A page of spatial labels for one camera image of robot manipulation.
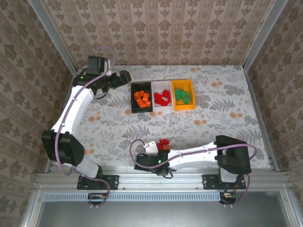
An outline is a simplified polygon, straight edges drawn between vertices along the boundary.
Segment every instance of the table surface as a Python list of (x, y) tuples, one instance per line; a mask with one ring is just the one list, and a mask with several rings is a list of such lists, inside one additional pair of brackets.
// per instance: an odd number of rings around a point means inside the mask
[[(129, 145), (168, 139), (171, 148), (192, 148), (227, 135), (258, 148), (252, 168), (270, 168), (242, 66), (115, 66), (132, 82), (192, 79), (195, 110), (132, 113), (130, 84), (110, 90), (86, 109), (78, 137), (85, 154), (101, 166), (133, 166)], [(134, 154), (142, 153), (141, 146)]]

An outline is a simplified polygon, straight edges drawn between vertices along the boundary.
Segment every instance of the patterned wallpaper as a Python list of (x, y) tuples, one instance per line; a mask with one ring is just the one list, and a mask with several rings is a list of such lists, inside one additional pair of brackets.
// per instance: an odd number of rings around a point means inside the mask
[(26, 0), (0, 1), (0, 226), (18, 226), (70, 73)]
[(42, 0), (81, 67), (99, 45), (120, 65), (242, 65), (274, 0)]
[(289, 0), (249, 69), (273, 149), (303, 210), (303, 0)]

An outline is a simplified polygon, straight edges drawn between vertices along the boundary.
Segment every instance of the black bracket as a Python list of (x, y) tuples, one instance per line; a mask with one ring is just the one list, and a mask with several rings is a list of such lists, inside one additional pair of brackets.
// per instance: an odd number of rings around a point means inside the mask
[(204, 190), (234, 190), (246, 189), (246, 184), (243, 175), (238, 175), (235, 183), (224, 183), (219, 181), (218, 174), (204, 174), (202, 175), (202, 182)]
[[(102, 180), (105, 180), (109, 184), (110, 190), (118, 190), (119, 175), (103, 175)], [(100, 181), (93, 181), (83, 176), (79, 176), (77, 189), (78, 190), (106, 190), (106, 185)]]

